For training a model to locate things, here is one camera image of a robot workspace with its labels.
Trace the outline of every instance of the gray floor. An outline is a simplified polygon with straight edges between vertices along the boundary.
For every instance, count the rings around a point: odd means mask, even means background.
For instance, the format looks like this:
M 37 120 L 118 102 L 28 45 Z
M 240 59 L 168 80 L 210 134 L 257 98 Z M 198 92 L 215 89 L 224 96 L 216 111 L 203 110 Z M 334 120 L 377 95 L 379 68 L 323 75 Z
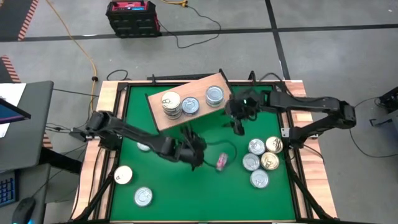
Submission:
M 73 35 L 111 34 L 105 17 L 108 1 L 53 0 Z M 217 29 L 191 9 L 154 1 L 159 19 L 169 30 Z M 190 5 L 220 22 L 224 29 L 270 27 L 263 0 L 190 0 Z M 395 0 L 272 0 L 278 27 L 352 26 L 398 23 Z M 66 35 L 45 1 L 40 1 L 27 36 Z M 182 36 L 181 44 L 212 35 Z M 309 96 L 335 96 L 352 105 L 385 93 L 398 83 L 398 29 L 287 32 L 280 38 L 291 79 L 304 80 Z M 80 41 L 98 67 L 102 81 L 115 69 L 129 78 L 155 75 L 210 73 L 222 68 L 228 78 L 282 74 L 271 33 L 223 34 L 208 43 L 180 50 L 174 37 Z M 89 93 L 89 61 L 69 40 L 0 43 L 23 82 L 53 80 L 56 88 Z M 49 122 L 72 127 L 87 117 L 87 96 L 54 92 Z M 357 109 L 353 135 L 364 151 L 374 155 L 397 152 L 398 133 L 386 126 L 372 128 L 368 119 L 383 114 L 368 101 Z M 81 143 L 65 134 L 50 138 L 58 152 Z M 398 213 L 398 157 L 371 159 L 351 142 L 348 131 L 332 130 L 320 137 L 326 171 L 338 216 L 342 220 L 396 223 Z M 50 182 L 46 223 L 65 221 L 72 209 L 78 178 L 63 173 Z

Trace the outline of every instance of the green table surface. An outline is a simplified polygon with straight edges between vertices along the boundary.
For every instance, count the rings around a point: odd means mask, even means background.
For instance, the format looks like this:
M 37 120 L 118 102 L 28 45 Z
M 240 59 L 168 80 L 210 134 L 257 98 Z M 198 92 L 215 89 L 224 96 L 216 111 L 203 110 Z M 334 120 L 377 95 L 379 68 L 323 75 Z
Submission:
M 128 101 L 126 122 L 150 133 L 157 133 L 145 93 L 168 90 L 172 86 L 133 86 Z M 233 86 L 234 91 L 247 88 Z M 271 86 L 256 86 L 256 90 L 270 90 Z M 133 170 L 129 184 L 116 185 L 111 207 L 112 221 L 259 221 L 294 220 L 292 196 L 287 170 L 282 154 L 279 154 L 278 169 L 267 171 L 269 185 L 256 189 L 250 183 L 250 172 L 242 164 L 248 153 L 248 143 L 259 138 L 265 141 L 269 136 L 280 137 L 276 114 L 259 113 L 257 121 L 244 122 L 246 134 L 237 136 L 231 128 L 222 124 L 230 118 L 222 115 L 223 110 L 191 121 L 193 130 L 206 142 L 229 140 L 238 148 L 238 155 L 222 172 L 203 164 L 191 171 L 189 164 L 170 162 L 153 152 L 142 152 L 135 141 L 124 138 L 119 165 Z M 180 127 L 164 131 L 181 139 Z M 234 149 L 229 144 L 208 145 L 205 160 L 216 164 L 218 156 L 225 152 L 229 159 Z M 153 199 L 149 206 L 138 207 L 134 193 L 140 187 L 152 190 Z

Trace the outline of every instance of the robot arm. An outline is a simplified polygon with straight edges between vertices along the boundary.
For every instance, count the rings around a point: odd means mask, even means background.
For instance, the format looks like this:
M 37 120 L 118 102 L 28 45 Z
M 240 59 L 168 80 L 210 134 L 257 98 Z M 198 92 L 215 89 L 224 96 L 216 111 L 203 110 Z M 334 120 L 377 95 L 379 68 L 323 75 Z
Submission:
M 109 111 L 95 111 L 86 125 L 89 135 L 100 137 L 99 146 L 117 150 L 120 139 L 126 137 L 149 146 L 158 156 L 172 162 L 191 164 L 192 170 L 202 165 L 206 142 L 194 132 L 184 129 L 186 141 L 178 141 L 170 136 L 151 134 L 131 126 Z
M 327 116 L 302 128 L 282 129 L 283 138 L 293 147 L 303 147 L 307 138 L 321 135 L 332 128 L 349 129 L 356 125 L 354 107 L 333 97 L 294 97 L 280 91 L 256 92 L 252 88 L 232 94 L 225 106 L 225 113 L 233 118 L 231 123 L 235 134 L 243 135 L 241 120 L 255 121 L 261 111 L 283 113 L 288 110 L 302 110 L 326 113 Z

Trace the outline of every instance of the red battery box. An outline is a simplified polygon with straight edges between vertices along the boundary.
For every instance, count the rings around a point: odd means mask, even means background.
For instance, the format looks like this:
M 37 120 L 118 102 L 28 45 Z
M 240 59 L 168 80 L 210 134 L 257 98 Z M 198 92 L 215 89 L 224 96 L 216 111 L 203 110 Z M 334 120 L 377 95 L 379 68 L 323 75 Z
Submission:
M 120 38 L 158 37 L 156 5 L 150 1 L 112 1 L 106 16 L 112 29 Z

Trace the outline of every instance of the keyboard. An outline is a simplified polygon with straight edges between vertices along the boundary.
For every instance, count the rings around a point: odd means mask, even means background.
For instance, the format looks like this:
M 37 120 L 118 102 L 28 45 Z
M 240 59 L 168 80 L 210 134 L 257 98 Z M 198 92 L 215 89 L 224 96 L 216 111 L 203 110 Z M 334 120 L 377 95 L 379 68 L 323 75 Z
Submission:
M 0 207 L 18 201 L 15 171 L 0 173 Z

